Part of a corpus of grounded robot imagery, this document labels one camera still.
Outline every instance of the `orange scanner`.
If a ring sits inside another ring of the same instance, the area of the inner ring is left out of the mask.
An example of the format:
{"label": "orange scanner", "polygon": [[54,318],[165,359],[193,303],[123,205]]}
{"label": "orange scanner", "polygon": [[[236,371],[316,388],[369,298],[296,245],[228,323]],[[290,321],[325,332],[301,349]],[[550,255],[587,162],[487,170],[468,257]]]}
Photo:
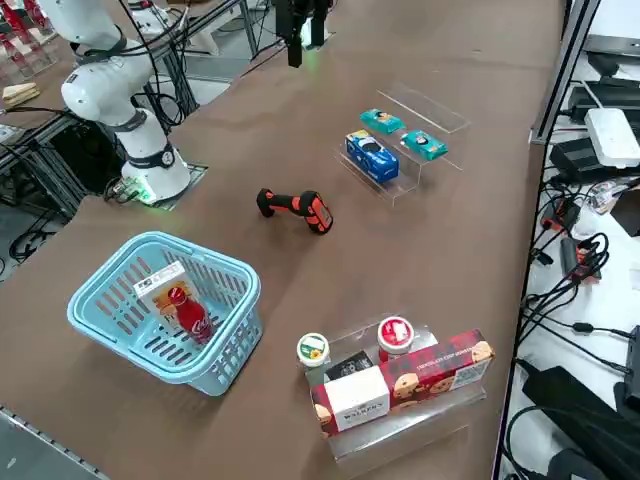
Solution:
{"label": "orange scanner", "polygon": [[333,216],[329,207],[322,201],[318,192],[311,190],[299,197],[276,195],[268,188],[263,188],[256,199],[260,212],[265,217],[271,217],[276,211],[291,212],[304,217],[312,232],[324,235],[333,226]]}

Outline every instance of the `product label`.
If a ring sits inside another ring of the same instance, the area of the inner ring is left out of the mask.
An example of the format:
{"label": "product label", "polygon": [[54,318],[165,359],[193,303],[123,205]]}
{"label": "product label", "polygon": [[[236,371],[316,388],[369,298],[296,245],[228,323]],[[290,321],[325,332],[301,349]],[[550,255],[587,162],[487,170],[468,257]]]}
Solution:
{"label": "product label", "polygon": [[315,335],[309,335],[300,344],[300,354],[309,360],[320,358],[327,346],[324,340]]}
{"label": "product label", "polygon": [[325,389],[340,432],[389,413],[389,389],[378,367],[333,380]]}
{"label": "product label", "polygon": [[490,361],[491,359],[488,358],[487,360],[459,369],[456,372],[453,384],[449,390],[455,390],[456,388],[464,387],[465,385],[469,385],[470,383],[480,380],[484,375],[484,372],[487,370]]}
{"label": "product label", "polygon": [[400,318],[392,318],[382,324],[382,338],[389,345],[404,345],[409,341],[409,337],[411,337],[409,326]]}

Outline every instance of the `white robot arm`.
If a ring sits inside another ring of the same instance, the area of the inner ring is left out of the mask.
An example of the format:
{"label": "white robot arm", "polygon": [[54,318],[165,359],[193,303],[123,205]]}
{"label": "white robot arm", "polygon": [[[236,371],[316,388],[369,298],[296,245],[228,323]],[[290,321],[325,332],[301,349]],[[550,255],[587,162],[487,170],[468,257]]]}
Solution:
{"label": "white robot arm", "polygon": [[[143,190],[138,199],[152,204],[186,189],[189,170],[169,143],[155,115],[131,103],[131,97],[140,92],[151,77],[151,60],[148,55],[118,55],[140,44],[122,35],[102,1],[38,0],[38,3],[62,37],[94,53],[100,52],[79,62],[80,66],[62,85],[62,97],[79,117],[103,123],[114,131],[128,154],[122,177],[135,179]],[[133,4],[134,9],[156,8],[149,0],[129,1],[129,4]],[[153,17],[157,21],[165,18]],[[151,22],[146,25],[140,12],[136,21],[139,25],[145,24],[147,30],[154,26]]]}

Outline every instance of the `red bottle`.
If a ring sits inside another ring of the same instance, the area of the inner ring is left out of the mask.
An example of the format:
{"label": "red bottle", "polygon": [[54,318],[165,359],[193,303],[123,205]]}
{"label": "red bottle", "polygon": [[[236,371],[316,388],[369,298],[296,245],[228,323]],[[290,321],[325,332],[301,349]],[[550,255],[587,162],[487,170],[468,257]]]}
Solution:
{"label": "red bottle", "polygon": [[176,307],[178,323],[196,343],[205,344],[213,337],[213,326],[207,311],[188,297],[184,290],[173,287],[169,290],[169,301]]}

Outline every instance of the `red lid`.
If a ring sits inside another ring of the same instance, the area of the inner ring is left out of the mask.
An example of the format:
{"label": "red lid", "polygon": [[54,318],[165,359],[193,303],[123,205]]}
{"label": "red lid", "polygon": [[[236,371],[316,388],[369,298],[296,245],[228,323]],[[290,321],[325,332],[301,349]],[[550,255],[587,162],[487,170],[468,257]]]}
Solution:
{"label": "red lid", "polygon": [[413,338],[413,327],[402,317],[386,318],[378,327],[378,343],[389,353],[406,353]]}
{"label": "red lid", "polygon": [[173,305],[180,305],[187,299],[187,295],[186,293],[184,293],[184,290],[178,287],[173,287],[171,290],[169,290],[168,297],[169,301]]}

